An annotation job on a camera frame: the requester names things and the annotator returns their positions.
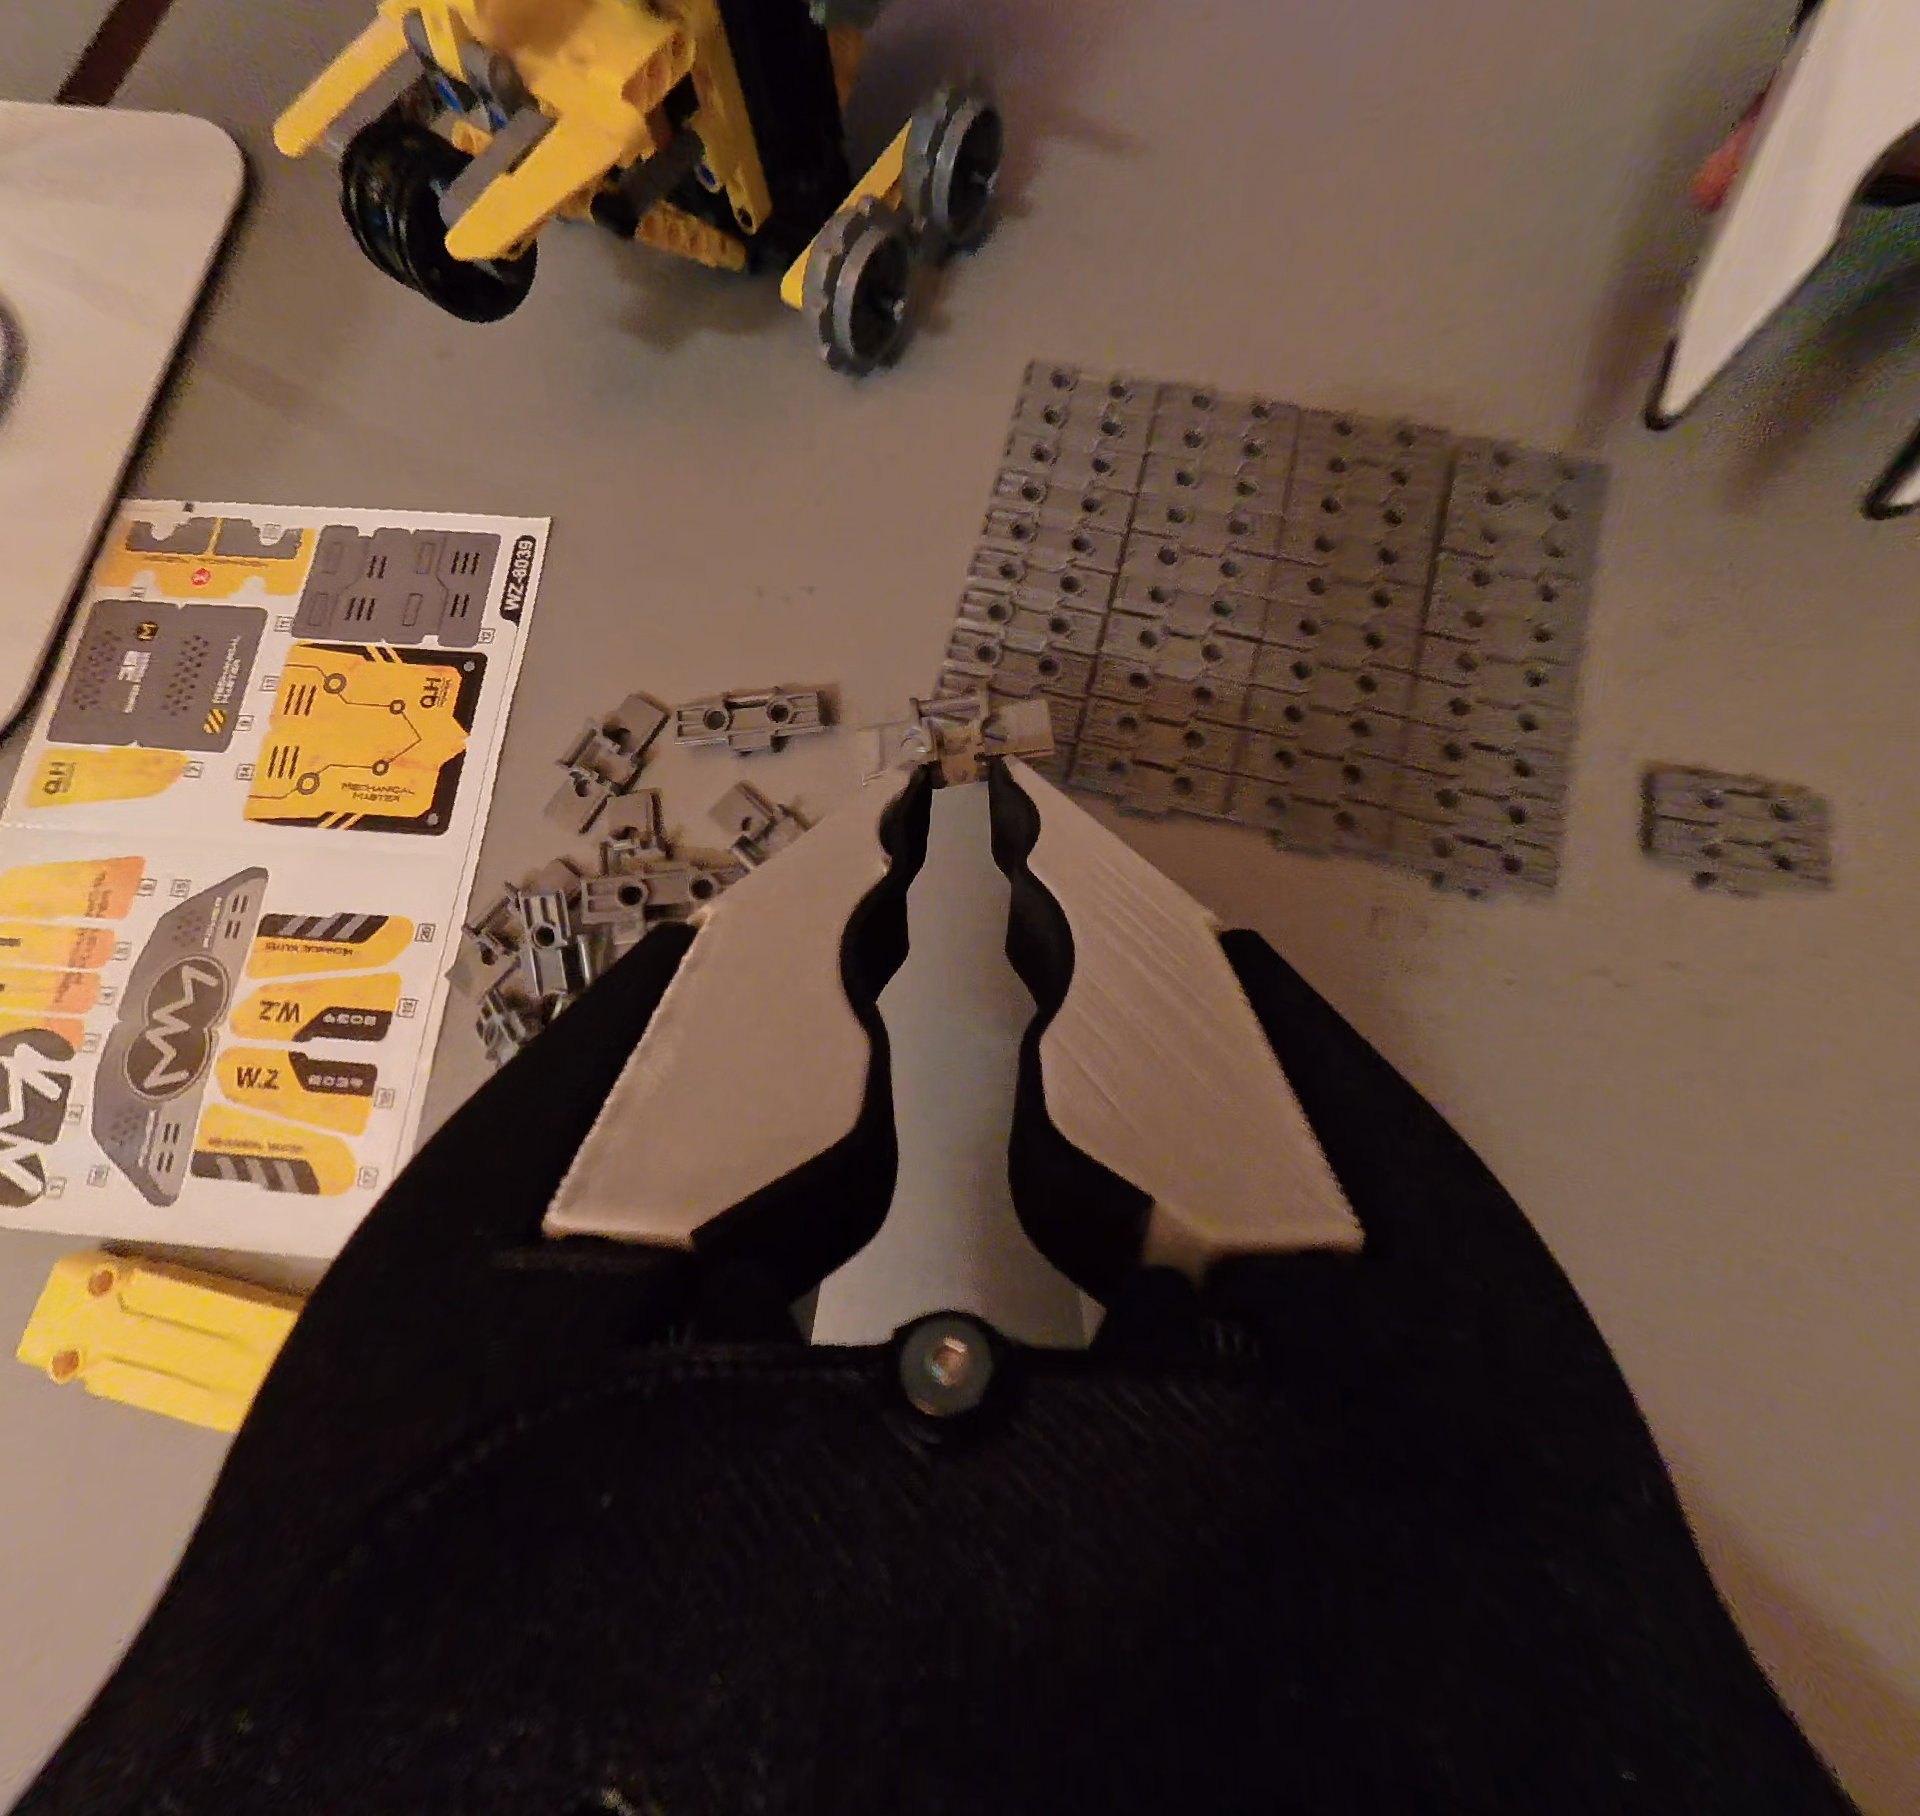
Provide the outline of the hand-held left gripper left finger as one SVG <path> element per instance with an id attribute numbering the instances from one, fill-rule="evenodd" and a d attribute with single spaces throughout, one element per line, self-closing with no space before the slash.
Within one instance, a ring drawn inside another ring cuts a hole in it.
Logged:
<path id="1" fill-rule="evenodd" d="M 876 1000 L 905 954 L 929 772 L 861 789 L 724 891 L 543 1215 L 549 1239 L 691 1248 L 851 1139 L 888 1052 Z"/>

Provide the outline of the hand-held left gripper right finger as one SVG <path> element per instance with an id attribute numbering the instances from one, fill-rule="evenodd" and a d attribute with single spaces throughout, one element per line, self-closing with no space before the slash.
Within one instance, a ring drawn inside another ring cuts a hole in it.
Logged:
<path id="1" fill-rule="evenodd" d="M 1005 959 L 1034 1003 L 1005 1148 L 1022 1232 L 1064 1277 L 1364 1232 L 1218 921 L 1018 760 L 990 776 Z"/>

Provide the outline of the pile of track links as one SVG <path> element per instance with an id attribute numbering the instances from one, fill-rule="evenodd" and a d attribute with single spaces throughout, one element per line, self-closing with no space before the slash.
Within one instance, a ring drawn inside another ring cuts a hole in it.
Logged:
<path id="1" fill-rule="evenodd" d="M 801 805 L 729 780 L 694 829 L 672 824 L 660 761 L 676 753 L 749 763 L 826 735 L 829 681 L 773 681 L 662 703 L 625 694 L 558 758 L 543 818 L 567 848 L 487 894 L 466 919 L 450 981 L 492 1068 L 526 1044 L 658 929 L 688 927 L 807 831 Z"/>

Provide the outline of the strip of joined track links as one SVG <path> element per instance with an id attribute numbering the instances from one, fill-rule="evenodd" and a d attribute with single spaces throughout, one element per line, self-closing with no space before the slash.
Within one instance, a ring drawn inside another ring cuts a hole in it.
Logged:
<path id="1" fill-rule="evenodd" d="M 1395 789 L 1393 855 L 1436 891 L 1552 891 L 1608 470 L 1457 445 Z"/>

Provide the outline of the mat of joined track links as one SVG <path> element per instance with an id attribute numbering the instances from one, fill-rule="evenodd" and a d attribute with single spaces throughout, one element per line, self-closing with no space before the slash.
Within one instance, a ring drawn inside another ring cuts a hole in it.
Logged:
<path id="1" fill-rule="evenodd" d="M 1385 857 L 1456 437 L 1026 363 L 937 690 L 1044 699 L 1054 780 Z"/>

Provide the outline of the yellow black sticker sheet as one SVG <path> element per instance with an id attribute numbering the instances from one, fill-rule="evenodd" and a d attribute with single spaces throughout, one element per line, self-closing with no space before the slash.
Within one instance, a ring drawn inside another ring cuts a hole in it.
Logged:
<path id="1" fill-rule="evenodd" d="M 6 1230 L 342 1248 L 420 1130 L 549 530 L 119 505 L 3 798 Z"/>

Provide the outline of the yellow toy beam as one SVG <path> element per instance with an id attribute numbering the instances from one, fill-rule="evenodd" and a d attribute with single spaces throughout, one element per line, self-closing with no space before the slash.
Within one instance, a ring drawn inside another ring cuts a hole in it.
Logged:
<path id="1" fill-rule="evenodd" d="M 54 1384 L 229 1436 L 302 1309 L 292 1293 L 84 1248 L 49 1268 L 17 1358 Z"/>

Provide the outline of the yellow black toy vehicle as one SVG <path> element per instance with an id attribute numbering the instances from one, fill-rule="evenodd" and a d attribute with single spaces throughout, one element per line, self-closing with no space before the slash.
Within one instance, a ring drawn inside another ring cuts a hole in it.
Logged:
<path id="1" fill-rule="evenodd" d="M 919 270 L 994 218 L 1004 124 L 934 89 L 864 169 L 843 109 L 890 0 L 382 0 L 279 114 L 342 135 L 342 219 L 445 315 L 512 315 L 555 222 L 726 271 L 779 271 L 822 359 L 896 362 Z"/>

